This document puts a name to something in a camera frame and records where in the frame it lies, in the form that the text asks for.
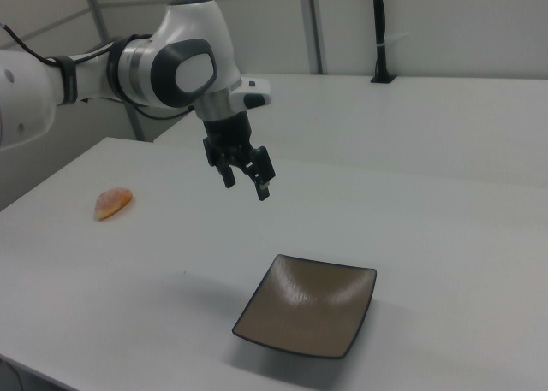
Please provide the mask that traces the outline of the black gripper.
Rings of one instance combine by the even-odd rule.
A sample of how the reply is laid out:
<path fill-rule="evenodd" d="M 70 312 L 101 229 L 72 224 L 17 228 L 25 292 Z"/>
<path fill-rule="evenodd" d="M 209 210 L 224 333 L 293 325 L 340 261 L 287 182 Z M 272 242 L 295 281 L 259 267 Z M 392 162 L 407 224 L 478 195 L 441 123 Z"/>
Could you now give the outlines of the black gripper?
<path fill-rule="evenodd" d="M 242 111 L 219 121 L 204 121 L 206 138 L 203 140 L 208 163 L 222 176 L 224 186 L 235 185 L 231 166 L 246 174 L 253 174 L 253 183 L 259 201 L 270 196 L 269 184 L 276 176 L 268 150 L 251 146 L 251 125 L 247 112 Z"/>

